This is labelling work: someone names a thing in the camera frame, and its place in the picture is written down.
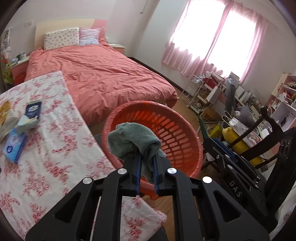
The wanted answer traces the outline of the pink nightstand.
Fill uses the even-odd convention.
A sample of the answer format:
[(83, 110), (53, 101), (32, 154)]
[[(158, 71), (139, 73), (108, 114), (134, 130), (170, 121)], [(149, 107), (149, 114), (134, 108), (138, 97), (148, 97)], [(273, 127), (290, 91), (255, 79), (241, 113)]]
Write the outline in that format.
[(118, 44), (118, 43), (109, 43), (114, 50), (118, 51), (121, 54), (125, 54), (125, 46)]
[(28, 65), (29, 56), (25, 57), (23, 60), (18, 61), (17, 64), (11, 67), (14, 86), (19, 85), (25, 81)]

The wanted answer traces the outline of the grey green towel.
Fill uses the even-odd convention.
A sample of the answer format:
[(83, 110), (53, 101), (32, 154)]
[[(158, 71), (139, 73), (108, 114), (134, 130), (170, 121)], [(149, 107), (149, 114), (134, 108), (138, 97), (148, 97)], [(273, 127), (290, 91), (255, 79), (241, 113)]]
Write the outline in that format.
[(162, 142), (148, 127), (139, 123), (121, 123), (107, 136), (110, 152), (125, 163), (142, 156), (141, 175), (154, 184), (154, 156), (166, 157)]

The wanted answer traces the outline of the light blue tissue pack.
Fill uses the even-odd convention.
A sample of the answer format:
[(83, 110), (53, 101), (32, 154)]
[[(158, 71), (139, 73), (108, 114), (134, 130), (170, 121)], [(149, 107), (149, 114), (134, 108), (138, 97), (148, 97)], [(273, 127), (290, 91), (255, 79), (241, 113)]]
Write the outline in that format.
[(16, 129), (13, 128), (3, 148), (4, 156), (12, 163), (17, 164), (25, 147), (27, 138), (25, 133), (18, 134)]

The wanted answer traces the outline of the cardboard box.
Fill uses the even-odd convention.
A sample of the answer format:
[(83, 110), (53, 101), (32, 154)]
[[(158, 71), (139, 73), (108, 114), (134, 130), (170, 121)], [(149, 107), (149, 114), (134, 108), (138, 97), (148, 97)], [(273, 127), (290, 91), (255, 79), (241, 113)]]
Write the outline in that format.
[(198, 120), (202, 120), (204, 124), (215, 124), (222, 122), (222, 117), (213, 109), (207, 107), (202, 111)]

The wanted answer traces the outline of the plush toy hanging stack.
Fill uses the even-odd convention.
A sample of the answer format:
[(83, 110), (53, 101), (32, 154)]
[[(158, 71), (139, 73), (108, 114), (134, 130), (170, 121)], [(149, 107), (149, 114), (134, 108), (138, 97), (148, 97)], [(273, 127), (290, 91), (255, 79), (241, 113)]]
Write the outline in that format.
[(4, 91), (13, 86), (11, 71), (11, 28), (1, 34), (1, 80)]

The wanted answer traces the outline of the white cluttered desk shelf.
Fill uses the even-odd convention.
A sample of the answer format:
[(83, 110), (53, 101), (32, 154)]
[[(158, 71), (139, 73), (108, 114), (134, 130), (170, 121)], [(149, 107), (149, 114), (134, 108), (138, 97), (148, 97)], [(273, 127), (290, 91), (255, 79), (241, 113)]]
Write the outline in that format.
[(228, 77), (224, 81), (225, 91), (224, 91), (224, 100), (225, 103), (222, 107), (218, 109), (213, 109), (214, 105), (210, 108), (213, 109), (218, 114), (223, 115), (224, 111), (230, 113), (230, 115), (238, 119), (245, 126), (251, 127), (255, 120), (253, 119), (252, 113), (249, 110), (248, 106), (236, 106), (235, 92), (236, 86), (234, 85), (235, 79)]

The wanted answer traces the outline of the yellow snack bag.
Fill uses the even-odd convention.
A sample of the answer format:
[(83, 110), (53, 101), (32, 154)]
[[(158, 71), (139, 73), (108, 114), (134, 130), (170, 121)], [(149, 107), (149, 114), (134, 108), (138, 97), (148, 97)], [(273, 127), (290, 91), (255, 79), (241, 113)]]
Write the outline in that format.
[(5, 101), (1, 105), (1, 128), (5, 128), (12, 122), (12, 119), (14, 118), (14, 112), (11, 107), (11, 102), (9, 100)]

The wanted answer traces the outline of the dark blue tissue pack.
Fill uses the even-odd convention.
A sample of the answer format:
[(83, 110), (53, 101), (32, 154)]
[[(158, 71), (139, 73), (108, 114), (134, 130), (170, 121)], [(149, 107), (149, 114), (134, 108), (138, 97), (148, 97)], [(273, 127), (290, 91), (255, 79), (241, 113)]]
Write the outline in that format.
[(25, 109), (25, 115), (29, 119), (36, 118), (37, 120), (39, 120), (40, 114), (41, 114), (41, 106), (42, 106), (41, 100), (34, 100), (29, 102)]

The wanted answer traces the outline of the right pink nightstand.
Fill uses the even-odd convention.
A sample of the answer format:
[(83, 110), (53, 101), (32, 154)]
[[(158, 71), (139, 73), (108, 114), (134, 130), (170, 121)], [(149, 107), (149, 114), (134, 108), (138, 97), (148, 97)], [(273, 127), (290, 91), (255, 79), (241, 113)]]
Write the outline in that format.
[(118, 51), (121, 54), (125, 54), (125, 46), (118, 44), (118, 43), (109, 43), (114, 50)]

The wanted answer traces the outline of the pink window curtain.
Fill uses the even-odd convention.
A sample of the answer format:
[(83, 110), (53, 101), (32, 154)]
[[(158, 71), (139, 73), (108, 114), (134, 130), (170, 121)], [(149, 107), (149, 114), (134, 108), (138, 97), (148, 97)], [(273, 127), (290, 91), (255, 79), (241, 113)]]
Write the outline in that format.
[(269, 21), (238, 1), (188, 1), (162, 62), (183, 76), (231, 72), (243, 83)]

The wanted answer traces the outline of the pink white bookshelf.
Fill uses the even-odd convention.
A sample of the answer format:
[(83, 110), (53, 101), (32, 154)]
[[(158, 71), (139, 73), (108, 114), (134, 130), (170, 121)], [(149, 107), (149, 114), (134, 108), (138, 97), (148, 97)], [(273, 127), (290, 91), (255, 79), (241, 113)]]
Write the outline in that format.
[(295, 75), (283, 73), (271, 97), (271, 117), (284, 132), (295, 127)]

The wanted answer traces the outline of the left pink nightstand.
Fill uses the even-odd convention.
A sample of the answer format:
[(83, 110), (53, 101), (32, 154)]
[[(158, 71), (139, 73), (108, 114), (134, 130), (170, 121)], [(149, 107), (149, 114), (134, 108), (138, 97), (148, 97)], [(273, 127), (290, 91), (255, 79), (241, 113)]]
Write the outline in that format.
[(28, 65), (29, 56), (25, 57), (23, 60), (18, 61), (17, 64), (11, 67), (14, 86), (19, 85), (25, 81)]

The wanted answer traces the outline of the white wall switch plate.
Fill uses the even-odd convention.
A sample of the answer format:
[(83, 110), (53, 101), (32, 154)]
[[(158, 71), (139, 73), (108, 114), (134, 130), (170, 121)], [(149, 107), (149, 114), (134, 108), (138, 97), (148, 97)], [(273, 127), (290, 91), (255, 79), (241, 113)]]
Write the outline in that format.
[(27, 26), (30, 26), (32, 24), (33, 24), (33, 20), (25, 22), (24, 26), (27, 27)]

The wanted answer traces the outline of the floral white pillow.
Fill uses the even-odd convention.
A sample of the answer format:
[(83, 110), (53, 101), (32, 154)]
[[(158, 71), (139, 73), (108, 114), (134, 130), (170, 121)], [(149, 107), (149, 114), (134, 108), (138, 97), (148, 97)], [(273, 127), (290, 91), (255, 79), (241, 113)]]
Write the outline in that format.
[(44, 35), (44, 50), (50, 51), (63, 47), (79, 45), (79, 28), (67, 28), (48, 32)]

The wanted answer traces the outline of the light green sock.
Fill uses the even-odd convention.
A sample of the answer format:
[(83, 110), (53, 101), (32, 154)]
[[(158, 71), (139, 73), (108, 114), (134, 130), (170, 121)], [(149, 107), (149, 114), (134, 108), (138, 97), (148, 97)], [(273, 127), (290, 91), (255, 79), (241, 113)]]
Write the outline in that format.
[(16, 124), (16, 133), (18, 135), (24, 133), (27, 130), (35, 128), (39, 123), (38, 116), (34, 116), (33, 118), (29, 118), (27, 115), (23, 115), (18, 123)]

